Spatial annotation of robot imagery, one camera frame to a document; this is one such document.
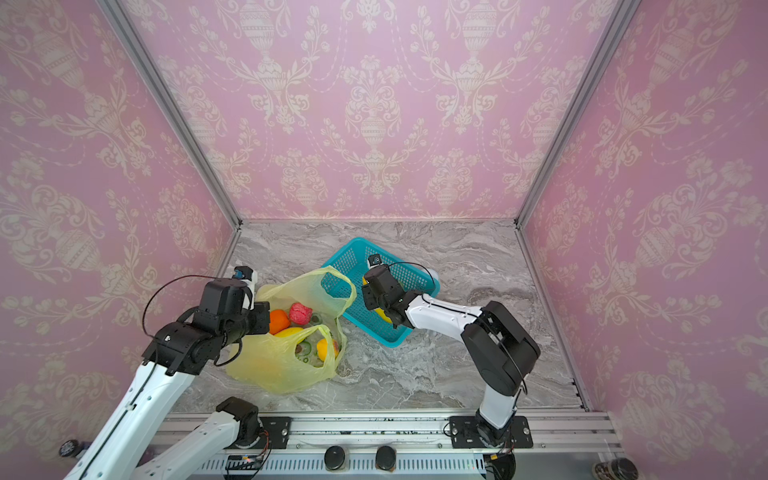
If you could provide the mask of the red fruit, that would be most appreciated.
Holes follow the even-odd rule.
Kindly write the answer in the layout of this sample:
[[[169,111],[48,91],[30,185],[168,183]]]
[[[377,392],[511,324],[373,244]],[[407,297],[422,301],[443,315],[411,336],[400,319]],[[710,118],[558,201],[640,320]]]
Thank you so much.
[[[288,311],[289,320],[298,326],[308,325],[312,315],[313,309],[300,302],[293,303]]]

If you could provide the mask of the orange yellow fruit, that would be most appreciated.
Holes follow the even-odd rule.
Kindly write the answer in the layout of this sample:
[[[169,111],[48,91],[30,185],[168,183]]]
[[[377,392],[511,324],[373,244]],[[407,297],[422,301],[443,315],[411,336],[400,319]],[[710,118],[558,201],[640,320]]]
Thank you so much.
[[[336,359],[340,354],[340,347],[336,340],[328,342],[326,339],[321,339],[316,343],[316,354],[321,362],[325,362],[329,353],[333,354],[333,358]]]

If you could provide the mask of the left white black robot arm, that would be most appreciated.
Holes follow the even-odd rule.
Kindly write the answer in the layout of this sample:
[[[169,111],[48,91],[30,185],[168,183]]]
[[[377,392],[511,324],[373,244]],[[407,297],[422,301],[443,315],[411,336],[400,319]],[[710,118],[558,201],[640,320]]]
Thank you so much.
[[[134,379],[99,434],[68,473],[70,479],[187,479],[228,447],[250,447],[264,434],[258,409],[229,397],[191,433],[159,456],[140,460],[171,408],[208,363],[249,335],[269,331],[266,302],[254,295],[257,275],[238,266],[209,278],[198,305],[152,335]]]

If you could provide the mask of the yellow mango fruit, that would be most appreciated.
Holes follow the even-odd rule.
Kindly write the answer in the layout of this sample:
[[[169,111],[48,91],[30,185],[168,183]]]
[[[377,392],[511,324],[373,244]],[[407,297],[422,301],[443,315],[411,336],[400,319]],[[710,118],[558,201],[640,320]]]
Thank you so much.
[[[299,333],[301,333],[303,331],[304,331],[304,329],[301,328],[301,327],[290,327],[290,328],[286,328],[284,330],[281,330],[281,331],[277,332],[275,334],[275,336],[277,338],[288,338],[290,336],[297,335],[297,334],[299,334]]]
[[[377,308],[377,309],[375,309],[375,310],[374,310],[374,312],[375,312],[375,313],[376,313],[376,314],[377,314],[377,315],[378,315],[378,316],[379,316],[379,317],[380,317],[382,320],[384,320],[385,322],[387,322],[387,323],[389,323],[389,324],[391,324],[391,323],[392,323],[392,320],[391,320],[391,319],[390,319],[390,318],[389,318],[389,317],[386,315],[386,313],[384,312],[384,310],[383,310],[383,309],[381,309],[381,308]]]

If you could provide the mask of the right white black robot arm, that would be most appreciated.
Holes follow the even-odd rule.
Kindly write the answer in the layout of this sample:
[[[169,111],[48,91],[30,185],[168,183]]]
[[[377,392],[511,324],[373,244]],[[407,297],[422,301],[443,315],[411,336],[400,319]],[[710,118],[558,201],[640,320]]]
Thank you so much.
[[[429,330],[466,347],[485,382],[475,419],[479,437],[490,447],[507,443],[527,376],[540,358],[533,336],[500,302],[482,307],[438,300],[420,290],[406,290],[389,265],[371,267],[361,287],[365,307],[379,310],[395,327]]]

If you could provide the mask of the teal plastic basket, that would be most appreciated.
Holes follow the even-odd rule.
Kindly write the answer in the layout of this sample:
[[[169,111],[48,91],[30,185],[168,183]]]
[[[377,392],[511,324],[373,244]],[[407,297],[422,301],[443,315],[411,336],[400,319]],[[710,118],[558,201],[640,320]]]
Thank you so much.
[[[435,296],[440,291],[438,275],[421,265],[406,262],[375,243],[357,237],[334,253],[325,263],[348,278],[326,277],[321,285],[327,293],[344,296],[350,288],[356,289],[356,299],[346,309],[343,317],[358,326],[373,339],[386,347],[395,348],[411,333],[404,325],[393,325],[384,319],[382,312],[371,307],[376,301],[393,300],[397,294],[414,290]],[[390,274],[374,285],[364,286],[365,275],[376,266],[387,265]]]

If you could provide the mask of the orange star fruit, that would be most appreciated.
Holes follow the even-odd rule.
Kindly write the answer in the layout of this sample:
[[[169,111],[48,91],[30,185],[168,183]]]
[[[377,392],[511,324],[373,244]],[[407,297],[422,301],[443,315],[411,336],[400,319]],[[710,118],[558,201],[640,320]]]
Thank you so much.
[[[277,309],[270,312],[269,333],[271,335],[277,335],[290,327],[291,321],[285,311]]]

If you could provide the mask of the yellow plastic bag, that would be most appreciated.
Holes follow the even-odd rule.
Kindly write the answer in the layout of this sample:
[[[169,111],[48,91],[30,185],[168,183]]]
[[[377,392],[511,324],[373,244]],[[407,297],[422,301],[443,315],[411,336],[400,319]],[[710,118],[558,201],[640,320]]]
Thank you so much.
[[[288,338],[277,338],[270,333],[246,337],[240,355],[226,366],[227,375],[272,394],[303,391],[335,377],[348,343],[341,320],[356,299],[356,289],[351,287],[344,296],[327,293],[321,282],[331,276],[348,280],[334,268],[323,267],[283,284],[260,287],[256,299],[268,302],[271,310],[288,313],[293,303],[300,302],[313,309],[312,319],[305,326],[292,324],[291,327],[301,327],[304,331]],[[318,359],[316,343],[321,339],[338,342],[340,354],[336,359],[332,353],[325,362]],[[304,361],[295,354],[296,345],[302,341],[312,345],[312,354]]]

